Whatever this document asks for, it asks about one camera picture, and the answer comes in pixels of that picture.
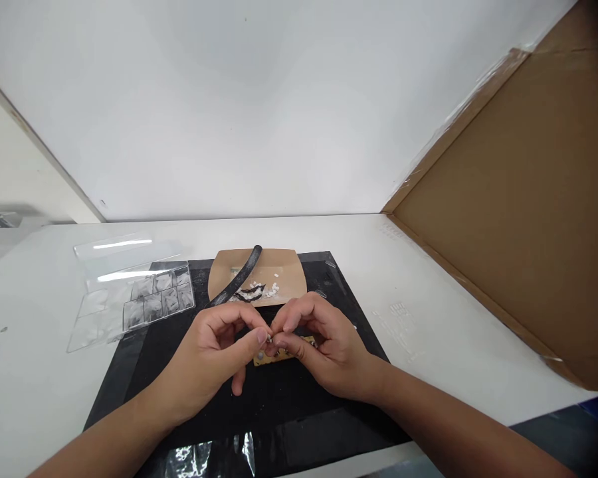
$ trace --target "left hand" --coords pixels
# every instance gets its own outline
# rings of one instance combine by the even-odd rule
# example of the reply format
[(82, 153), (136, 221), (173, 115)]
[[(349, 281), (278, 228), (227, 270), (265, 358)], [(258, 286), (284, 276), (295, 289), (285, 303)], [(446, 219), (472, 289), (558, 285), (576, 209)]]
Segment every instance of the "left hand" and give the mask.
[[(244, 326), (252, 329), (235, 342)], [(172, 426), (198, 413), (233, 377), (233, 394), (241, 395), (246, 365), (264, 349), (270, 327), (250, 304), (229, 302), (197, 314), (173, 358), (142, 394)]]

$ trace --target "white backdrop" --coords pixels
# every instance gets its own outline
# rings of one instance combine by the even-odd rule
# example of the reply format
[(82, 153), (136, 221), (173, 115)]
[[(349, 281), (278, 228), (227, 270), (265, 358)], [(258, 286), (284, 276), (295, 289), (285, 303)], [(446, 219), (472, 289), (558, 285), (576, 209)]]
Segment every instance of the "white backdrop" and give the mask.
[(0, 1), (0, 87), (108, 220), (378, 212), (573, 3)]

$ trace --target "clear plastic box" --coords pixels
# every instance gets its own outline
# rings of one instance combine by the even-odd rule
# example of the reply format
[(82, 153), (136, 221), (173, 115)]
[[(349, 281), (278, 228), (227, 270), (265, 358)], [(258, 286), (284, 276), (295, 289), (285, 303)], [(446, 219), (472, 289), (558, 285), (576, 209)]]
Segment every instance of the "clear plastic box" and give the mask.
[(195, 306), (190, 271), (177, 242), (131, 234), (75, 246), (86, 293), (67, 352), (121, 339)]

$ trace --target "fingernail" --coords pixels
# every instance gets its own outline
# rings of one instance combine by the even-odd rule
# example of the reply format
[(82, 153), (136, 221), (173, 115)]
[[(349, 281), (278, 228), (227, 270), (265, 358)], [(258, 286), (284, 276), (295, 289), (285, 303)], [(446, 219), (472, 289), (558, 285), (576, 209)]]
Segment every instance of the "fingernail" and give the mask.
[(257, 331), (257, 340), (259, 341), (259, 345), (263, 345), (264, 342), (267, 340), (267, 338), (268, 338), (268, 332), (266, 332), (266, 329), (261, 327)]

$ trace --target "black cutting mat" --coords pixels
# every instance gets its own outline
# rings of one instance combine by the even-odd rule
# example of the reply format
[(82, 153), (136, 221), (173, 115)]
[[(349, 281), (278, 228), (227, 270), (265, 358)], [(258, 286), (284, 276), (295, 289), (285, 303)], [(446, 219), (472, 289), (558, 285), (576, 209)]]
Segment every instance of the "black cutting mat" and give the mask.
[[(332, 255), (317, 252), (299, 258), (308, 290), (322, 291), (357, 327), (366, 348), (387, 360)], [(189, 262), (194, 309), (120, 342), (85, 428), (133, 398), (163, 370), (209, 300), (211, 264)], [(279, 308), (258, 310), (270, 323)], [(298, 360), (257, 368), (250, 363), (242, 395), (233, 396), (231, 381), (226, 382), (199, 414), (162, 441), (138, 476), (168, 476), (177, 470), (203, 470), (204, 476), (275, 476), (409, 440), (376, 407), (328, 394)]]

